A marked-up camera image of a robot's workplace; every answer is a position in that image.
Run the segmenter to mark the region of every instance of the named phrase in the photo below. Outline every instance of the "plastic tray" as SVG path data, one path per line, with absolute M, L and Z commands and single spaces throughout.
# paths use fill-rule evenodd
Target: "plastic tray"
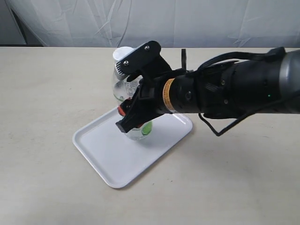
M 122 188 L 186 136 L 193 124 L 182 114 L 165 114 L 153 120 L 152 132 L 130 140 L 116 127 L 116 108 L 79 129 L 73 143 L 107 185 Z

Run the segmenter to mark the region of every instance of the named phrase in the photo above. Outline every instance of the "table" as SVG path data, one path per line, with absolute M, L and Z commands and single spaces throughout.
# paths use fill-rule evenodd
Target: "table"
M 187 67 L 228 51 L 188 49 Z M 0 48 L 0 224 L 299 224 L 298 115 L 254 115 L 222 137 L 188 115 L 187 137 L 129 187 L 108 187 L 72 135 L 116 104 L 112 52 Z M 180 49 L 162 56 L 180 67 Z

